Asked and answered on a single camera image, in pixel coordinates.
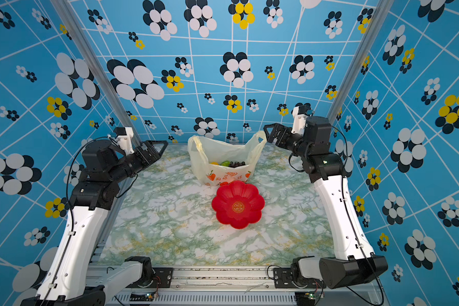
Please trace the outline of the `yellowish plastic bag orange print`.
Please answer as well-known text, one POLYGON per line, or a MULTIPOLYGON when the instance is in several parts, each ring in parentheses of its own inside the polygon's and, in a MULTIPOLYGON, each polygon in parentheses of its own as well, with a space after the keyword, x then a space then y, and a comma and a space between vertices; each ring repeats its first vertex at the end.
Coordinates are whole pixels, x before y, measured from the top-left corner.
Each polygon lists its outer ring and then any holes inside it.
POLYGON ((192 173, 206 186, 220 186, 233 181, 246 182, 254 175, 265 144, 263 131, 255 133, 243 145, 192 136, 187 143, 192 173))

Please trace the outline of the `red flower-shaped plate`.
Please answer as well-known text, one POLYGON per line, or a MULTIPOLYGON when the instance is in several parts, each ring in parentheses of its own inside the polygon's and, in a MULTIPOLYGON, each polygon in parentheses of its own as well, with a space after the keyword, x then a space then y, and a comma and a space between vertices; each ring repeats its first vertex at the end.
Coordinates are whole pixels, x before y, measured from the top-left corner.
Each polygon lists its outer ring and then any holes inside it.
POLYGON ((257 187, 242 181, 220 186, 212 200, 216 219, 238 230, 259 222, 264 207, 265 199, 257 187))

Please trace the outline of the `dark purple grapes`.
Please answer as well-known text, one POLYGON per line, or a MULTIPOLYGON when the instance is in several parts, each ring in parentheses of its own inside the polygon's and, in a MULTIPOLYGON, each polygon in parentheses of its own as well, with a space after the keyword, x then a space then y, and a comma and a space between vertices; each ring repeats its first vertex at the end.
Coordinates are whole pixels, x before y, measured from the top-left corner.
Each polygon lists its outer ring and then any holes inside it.
POLYGON ((246 165, 246 163, 244 161, 243 162, 231 162, 229 164, 229 167, 230 168, 238 168, 238 167, 243 167, 245 165, 246 165))

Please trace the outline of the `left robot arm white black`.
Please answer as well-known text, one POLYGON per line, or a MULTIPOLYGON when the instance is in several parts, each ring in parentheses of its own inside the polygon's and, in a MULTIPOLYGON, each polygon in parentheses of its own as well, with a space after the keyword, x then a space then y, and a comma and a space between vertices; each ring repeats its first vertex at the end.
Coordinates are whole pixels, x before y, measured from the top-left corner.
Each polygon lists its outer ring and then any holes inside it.
POLYGON ((104 305, 131 284, 155 279, 151 260, 132 256, 106 274, 95 287, 86 284, 87 268, 120 184, 157 162, 166 141, 145 141, 134 148, 128 136, 97 138, 80 154, 85 162, 79 183, 68 193, 70 214, 52 265, 35 297, 22 305, 104 305))

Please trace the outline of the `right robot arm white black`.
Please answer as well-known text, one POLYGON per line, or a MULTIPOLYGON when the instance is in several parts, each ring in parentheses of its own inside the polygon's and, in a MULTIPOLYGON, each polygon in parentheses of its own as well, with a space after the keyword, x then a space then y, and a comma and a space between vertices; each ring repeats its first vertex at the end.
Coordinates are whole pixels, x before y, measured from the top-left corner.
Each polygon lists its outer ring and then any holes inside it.
POLYGON ((311 184, 323 203, 334 242, 334 256, 301 257, 293 260, 293 282, 304 287, 321 281, 327 288, 343 288, 378 281, 387 271, 384 256, 376 255, 363 233, 349 194, 345 163, 330 152, 333 126, 324 117, 295 116, 292 127, 268 124, 266 141, 287 149, 302 160, 311 184))

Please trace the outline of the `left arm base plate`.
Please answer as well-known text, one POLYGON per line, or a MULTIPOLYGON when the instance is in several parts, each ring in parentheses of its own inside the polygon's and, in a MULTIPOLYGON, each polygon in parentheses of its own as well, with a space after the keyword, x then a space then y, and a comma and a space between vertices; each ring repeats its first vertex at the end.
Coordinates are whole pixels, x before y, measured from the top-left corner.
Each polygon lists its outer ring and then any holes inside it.
POLYGON ((134 285, 135 288, 153 288, 165 289, 171 286, 172 268, 152 268, 148 276, 142 276, 134 285))

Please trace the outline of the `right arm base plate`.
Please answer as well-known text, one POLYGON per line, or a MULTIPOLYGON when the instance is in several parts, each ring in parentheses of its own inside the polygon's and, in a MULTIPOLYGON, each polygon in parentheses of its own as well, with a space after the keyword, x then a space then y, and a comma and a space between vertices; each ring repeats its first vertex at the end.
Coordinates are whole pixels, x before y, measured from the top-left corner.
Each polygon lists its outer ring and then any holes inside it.
POLYGON ((321 289, 324 283, 321 280, 309 280, 306 285, 298 284, 293 279, 293 274, 290 268, 282 268, 280 266, 272 266, 269 270, 269 276, 274 282, 275 289, 321 289))

